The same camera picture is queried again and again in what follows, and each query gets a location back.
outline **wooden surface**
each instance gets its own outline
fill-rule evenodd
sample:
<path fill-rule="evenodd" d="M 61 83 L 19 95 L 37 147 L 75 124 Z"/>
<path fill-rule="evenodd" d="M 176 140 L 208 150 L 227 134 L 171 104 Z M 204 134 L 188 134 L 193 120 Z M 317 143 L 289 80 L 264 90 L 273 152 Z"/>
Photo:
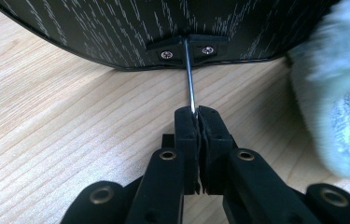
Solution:
<path fill-rule="evenodd" d="M 259 152 L 293 188 L 350 192 L 314 154 L 284 60 L 194 71 L 198 105 L 215 108 L 240 147 Z M 124 73 L 32 35 L 0 13 L 0 223 L 58 223 L 88 185 L 142 175 L 174 112 L 186 73 Z M 221 198 L 187 196 L 184 223 L 226 223 Z"/>

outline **black plastic bracket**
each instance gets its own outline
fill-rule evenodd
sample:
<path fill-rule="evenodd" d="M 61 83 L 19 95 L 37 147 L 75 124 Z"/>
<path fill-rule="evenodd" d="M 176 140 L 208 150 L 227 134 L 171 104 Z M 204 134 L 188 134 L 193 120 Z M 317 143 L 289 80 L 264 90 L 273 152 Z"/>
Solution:
<path fill-rule="evenodd" d="M 199 106 L 198 112 L 202 135 L 199 161 L 203 191 L 211 195 L 222 195 L 228 179 L 228 155 L 235 144 L 215 109 Z"/>
<path fill-rule="evenodd" d="M 229 156 L 231 182 L 255 223 L 319 223 L 260 154 L 238 148 Z"/>
<path fill-rule="evenodd" d="M 125 223 L 181 223 L 183 182 L 183 153 L 173 148 L 155 151 Z"/>
<path fill-rule="evenodd" d="M 67 209 L 62 224 L 124 223 L 142 177 L 123 187 L 100 181 L 87 186 Z"/>
<path fill-rule="evenodd" d="M 198 120 L 192 114 L 189 106 L 181 107 L 175 111 L 175 148 L 181 150 L 185 157 L 185 182 L 186 195 L 200 193 L 199 154 L 201 135 Z"/>
<path fill-rule="evenodd" d="M 146 47 L 147 53 L 156 55 L 162 64 L 186 67 L 184 41 L 189 40 L 191 66 L 219 60 L 227 54 L 229 39 L 226 36 L 188 35 L 175 36 Z"/>
<path fill-rule="evenodd" d="M 329 184 L 308 187 L 305 204 L 324 223 L 350 223 L 350 194 Z"/>

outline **hole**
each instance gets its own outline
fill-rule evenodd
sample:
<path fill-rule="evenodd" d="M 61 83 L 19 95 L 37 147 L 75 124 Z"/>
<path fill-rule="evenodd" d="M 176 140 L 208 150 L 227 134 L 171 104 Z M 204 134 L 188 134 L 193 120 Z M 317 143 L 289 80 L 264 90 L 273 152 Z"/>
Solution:
<path fill-rule="evenodd" d="M 254 155 L 246 151 L 239 151 L 238 158 L 244 161 L 252 161 L 254 160 Z"/>
<path fill-rule="evenodd" d="M 337 207 L 346 207 L 349 202 L 347 199 L 337 191 L 323 188 L 320 190 L 320 196 L 327 202 Z"/>
<path fill-rule="evenodd" d="M 90 195 L 90 201 L 94 204 L 107 203 L 114 196 L 114 190 L 110 186 L 105 186 L 94 190 Z"/>
<path fill-rule="evenodd" d="M 176 154 L 173 151 L 164 151 L 160 154 L 160 157 L 165 161 L 171 161 L 176 157 Z"/>
<path fill-rule="evenodd" d="M 145 221 L 147 223 L 158 223 L 160 215 L 155 211 L 148 211 L 145 214 Z"/>

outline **microfiber cloth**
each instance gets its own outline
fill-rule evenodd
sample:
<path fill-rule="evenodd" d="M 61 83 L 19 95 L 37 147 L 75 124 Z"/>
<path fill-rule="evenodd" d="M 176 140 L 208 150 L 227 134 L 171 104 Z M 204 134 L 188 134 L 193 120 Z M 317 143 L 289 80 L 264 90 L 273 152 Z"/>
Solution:
<path fill-rule="evenodd" d="M 293 89 L 317 154 L 335 175 L 350 177 L 350 0 L 332 6 L 289 55 Z"/>

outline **screw head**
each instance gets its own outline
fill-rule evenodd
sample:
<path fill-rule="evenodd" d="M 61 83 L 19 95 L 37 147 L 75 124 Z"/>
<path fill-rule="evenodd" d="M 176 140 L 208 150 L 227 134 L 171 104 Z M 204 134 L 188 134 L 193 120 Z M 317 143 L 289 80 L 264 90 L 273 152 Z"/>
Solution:
<path fill-rule="evenodd" d="M 166 51 L 163 51 L 163 52 L 161 53 L 161 57 L 162 57 L 163 59 L 171 59 L 171 58 L 174 57 L 174 54 L 173 54 L 171 51 L 166 50 Z"/>
<path fill-rule="evenodd" d="M 213 49 L 212 47 L 210 46 L 206 46 L 202 49 L 202 53 L 204 54 L 211 54 L 215 51 L 215 49 Z"/>

